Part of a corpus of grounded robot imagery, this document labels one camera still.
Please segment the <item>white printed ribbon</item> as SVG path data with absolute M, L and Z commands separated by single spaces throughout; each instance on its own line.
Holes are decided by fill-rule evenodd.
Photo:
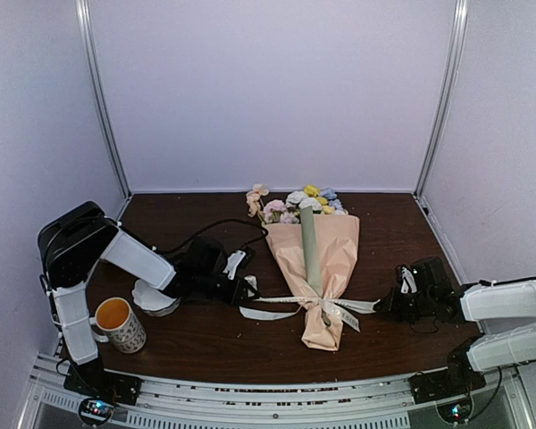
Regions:
M 314 307 L 319 307 L 323 314 L 334 315 L 344 324 L 347 324 L 356 332 L 360 332 L 359 320 L 352 315 L 351 311 L 360 315 L 369 315 L 376 312 L 375 307 L 381 303 L 381 299 L 375 301 L 364 301 L 355 299 L 334 299 L 334 298 L 316 298 L 316 297 L 277 297 L 277 298 L 258 298 L 254 299 L 255 303 L 269 304 L 297 304 L 305 311 Z M 239 312 L 248 319 L 257 321 L 276 321 L 292 317 L 295 312 L 272 312 L 254 309 L 250 307 L 239 307 Z

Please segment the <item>pink and green wrapping paper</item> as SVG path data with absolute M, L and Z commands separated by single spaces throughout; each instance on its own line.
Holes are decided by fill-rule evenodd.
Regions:
M 303 208 L 300 223 L 273 223 L 266 229 L 268 246 L 292 297 L 343 299 L 358 259 L 358 217 L 318 215 Z M 311 349 L 336 351 L 344 325 L 319 307 L 308 309 L 301 340 Z

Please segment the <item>peach blossom stem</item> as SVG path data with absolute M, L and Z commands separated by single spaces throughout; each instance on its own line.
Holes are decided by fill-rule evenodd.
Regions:
M 263 197 L 269 194 L 269 190 L 263 184 L 254 184 L 252 189 L 246 194 L 248 206 L 248 216 L 257 217 L 261 223 L 264 223 L 264 202 Z

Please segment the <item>yellow flower stem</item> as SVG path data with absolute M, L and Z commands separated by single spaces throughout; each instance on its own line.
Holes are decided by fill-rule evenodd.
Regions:
M 315 187 L 315 185 L 306 185 L 304 188 L 304 193 L 306 197 L 299 203 L 300 208 L 311 208 L 312 211 L 316 214 L 324 214 L 322 211 L 322 205 L 319 201 L 320 188 Z

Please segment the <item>blue flower stem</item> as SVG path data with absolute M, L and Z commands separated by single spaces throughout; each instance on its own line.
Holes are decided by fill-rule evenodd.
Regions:
M 319 201 L 322 205 L 322 211 L 326 215 L 347 215 L 348 211 L 340 201 L 338 194 L 331 188 L 320 190 Z

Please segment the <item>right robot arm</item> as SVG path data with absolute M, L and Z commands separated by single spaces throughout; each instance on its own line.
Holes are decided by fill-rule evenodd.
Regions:
M 475 323 L 481 335 L 448 355 L 440 387 L 460 393 L 494 367 L 536 361 L 536 274 L 509 281 L 466 283 L 455 288 L 439 257 L 396 268 L 398 286 L 373 305 L 377 313 L 414 324 L 423 317 L 441 323 Z

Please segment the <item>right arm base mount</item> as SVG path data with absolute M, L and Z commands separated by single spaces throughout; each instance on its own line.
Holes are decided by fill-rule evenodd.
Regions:
M 474 391 L 486 386 L 479 373 L 454 376 L 448 369 L 419 372 L 409 379 L 416 405 L 434 403 L 439 417 L 452 425 L 465 424 L 473 414 Z

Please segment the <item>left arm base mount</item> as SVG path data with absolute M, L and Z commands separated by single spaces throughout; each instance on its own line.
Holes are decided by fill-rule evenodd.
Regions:
M 78 417 L 88 426 L 99 427 L 113 417 L 125 413 L 124 406 L 135 406 L 142 380 L 136 376 L 107 373 L 108 385 L 101 391 L 89 386 L 78 373 L 70 368 L 65 376 L 63 388 L 82 396 L 78 405 Z

